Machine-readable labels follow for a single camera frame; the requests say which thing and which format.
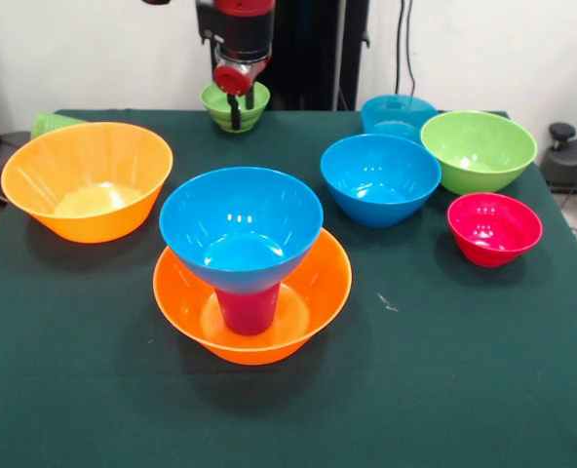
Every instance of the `small red bowl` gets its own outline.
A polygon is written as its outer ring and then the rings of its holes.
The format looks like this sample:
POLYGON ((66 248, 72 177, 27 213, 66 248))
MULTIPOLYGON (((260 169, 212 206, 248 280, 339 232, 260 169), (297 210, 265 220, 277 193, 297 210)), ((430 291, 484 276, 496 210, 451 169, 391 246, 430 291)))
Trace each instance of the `small red bowl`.
POLYGON ((529 252, 542 239, 542 221, 527 205, 497 193, 471 193, 446 214, 462 253, 475 265, 494 268, 529 252))

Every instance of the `green cup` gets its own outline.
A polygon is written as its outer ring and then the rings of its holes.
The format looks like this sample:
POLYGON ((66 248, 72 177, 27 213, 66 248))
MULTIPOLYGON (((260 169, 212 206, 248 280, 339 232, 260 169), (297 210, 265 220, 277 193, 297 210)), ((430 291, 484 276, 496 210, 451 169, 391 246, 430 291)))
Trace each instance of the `green cup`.
POLYGON ((231 134, 241 134, 253 128, 258 122, 262 111, 269 103, 271 94, 262 83, 253 84, 253 109, 246 109, 245 96, 237 97, 239 109, 241 110, 241 129, 232 129, 232 117, 228 96, 212 83, 204 88, 200 98, 202 104, 211 115, 214 122, 224 131, 231 134))
POLYGON ((458 195, 501 190, 522 174, 538 150, 521 125, 477 111, 432 118, 423 126, 421 140, 441 163, 442 186, 458 195))
POLYGON ((46 134, 56 129, 69 127, 70 125, 83 124, 84 120, 65 117, 64 115, 52 114, 49 112, 38 112, 33 120, 31 129, 31 139, 46 134))

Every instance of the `red robot part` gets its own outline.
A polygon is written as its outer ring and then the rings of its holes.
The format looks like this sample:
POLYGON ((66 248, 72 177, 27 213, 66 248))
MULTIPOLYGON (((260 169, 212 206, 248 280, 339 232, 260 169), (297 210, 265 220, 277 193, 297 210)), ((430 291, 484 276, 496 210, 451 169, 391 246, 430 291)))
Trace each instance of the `red robot part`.
POLYGON ((214 7, 232 17, 260 17, 271 12, 276 0, 214 0, 214 7))
POLYGON ((214 70, 213 78, 217 86, 228 95, 242 96, 250 89, 253 82, 247 75, 234 66, 220 65, 214 70))

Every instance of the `orange bowl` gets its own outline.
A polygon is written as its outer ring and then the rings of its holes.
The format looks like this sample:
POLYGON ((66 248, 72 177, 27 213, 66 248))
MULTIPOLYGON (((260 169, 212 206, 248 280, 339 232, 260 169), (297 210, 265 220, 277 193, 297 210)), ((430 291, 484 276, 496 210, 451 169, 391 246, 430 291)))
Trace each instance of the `orange bowl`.
POLYGON ((172 170, 158 135, 99 122, 49 132, 7 162, 8 200, 64 239, 98 243, 123 237, 148 217, 172 170))
POLYGON ((351 289, 351 265, 341 245, 322 229, 312 250, 282 282, 271 327, 255 336, 230 331, 213 288, 166 248, 154 270, 154 295, 170 323, 215 355, 235 364, 275 363, 338 315, 351 289))

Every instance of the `plastic bowl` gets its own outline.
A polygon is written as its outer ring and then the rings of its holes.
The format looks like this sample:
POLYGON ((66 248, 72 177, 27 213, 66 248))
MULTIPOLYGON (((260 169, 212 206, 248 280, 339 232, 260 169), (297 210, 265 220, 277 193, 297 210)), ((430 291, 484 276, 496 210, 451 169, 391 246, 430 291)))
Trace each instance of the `plastic bowl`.
POLYGON ((202 104, 211 115, 214 122, 224 131, 231 134, 241 134, 253 128, 260 120, 262 112, 267 107, 271 94, 262 83, 253 84, 253 108, 246 109, 246 98, 237 97, 239 109, 241 110, 241 129, 232 129, 232 113, 227 96, 215 83, 206 86, 202 91, 200 99, 202 104))
POLYGON ((496 193, 455 200, 448 224, 462 253, 474 264, 497 267, 530 251, 542 239, 542 221, 527 205, 496 193))
POLYGON ((429 151, 385 135, 342 139, 327 149, 321 171, 331 196, 360 224, 391 226, 416 212, 441 181, 429 151))
POLYGON ((193 273, 223 292, 246 295, 280 283, 312 247, 323 218, 321 202, 303 182, 244 167, 187 181, 165 202, 159 223, 193 273))
POLYGON ((327 231, 280 288, 272 326, 242 336, 222 322, 212 287, 188 270, 167 248, 154 271, 154 295, 179 331, 235 364, 259 366, 280 361, 323 330, 338 315, 351 289, 349 258, 327 231))
POLYGON ((361 115, 366 134, 402 137, 422 144, 421 128, 438 115, 438 110, 418 97, 389 95, 368 100, 361 115))
POLYGON ((158 135, 130 124, 78 124, 19 149, 1 176, 5 196, 64 239, 99 243, 137 229, 172 170, 158 135))
POLYGON ((423 144, 442 165, 453 193, 496 192, 516 180, 537 154, 521 125, 487 112, 447 112, 423 127, 423 144))

